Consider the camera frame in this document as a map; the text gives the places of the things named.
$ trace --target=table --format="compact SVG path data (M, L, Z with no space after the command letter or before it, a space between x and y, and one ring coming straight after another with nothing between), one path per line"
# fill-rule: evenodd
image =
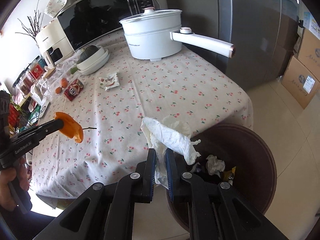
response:
M213 65L186 47L158 62L131 56L122 31L94 42L108 45L109 61L97 72L80 76L84 90L70 102L59 96L39 124L56 111L70 114L85 130L83 143L60 132L47 136L33 150L33 181L37 194L76 198L90 185L117 182L135 171L148 153L140 129L148 116L168 115L188 122L196 135L218 122L252 128L253 110L248 95ZM65 64L73 64L79 54ZM108 91L98 77L119 71L120 86Z

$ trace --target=stack of plates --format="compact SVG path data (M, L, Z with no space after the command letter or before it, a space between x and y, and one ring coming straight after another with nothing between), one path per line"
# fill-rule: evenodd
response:
M109 50L101 46L98 48L96 53L77 65L80 74L90 75L107 63L110 57Z

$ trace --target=stainless steel refrigerator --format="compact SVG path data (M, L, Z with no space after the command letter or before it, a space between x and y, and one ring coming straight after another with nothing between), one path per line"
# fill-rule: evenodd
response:
M187 45L247 90L282 75L297 40L296 0L167 0L181 9L182 25L194 32L231 42L228 59Z

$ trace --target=crumpled tissue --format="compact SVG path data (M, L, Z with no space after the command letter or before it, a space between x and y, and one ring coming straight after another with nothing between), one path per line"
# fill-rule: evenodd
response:
M177 120L172 115L165 117L161 122L150 117L142 119L141 130L144 133L149 148L156 151L155 182L168 188L167 170L165 166L165 151L172 149L184 156L186 163L192 165L200 156L194 149L201 140L191 142L191 129L185 122Z
M224 171L226 167L224 161L217 159L217 157L213 155L209 155L207 157L207 160L208 161L205 166L208 170L209 175L217 174L218 176L220 176L219 171Z

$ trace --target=pot handle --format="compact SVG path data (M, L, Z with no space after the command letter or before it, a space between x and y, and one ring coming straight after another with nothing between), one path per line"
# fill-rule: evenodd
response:
M221 54L225 57L232 58L236 52L235 46L231 43L206 37L206 36L202 36L202 35L197 35L197 34L194 34L193 32L191 33L171 32L170 34L171 34L171 39L173 41L180 41L180 42L191 44L197 47L208 49L218 54Z

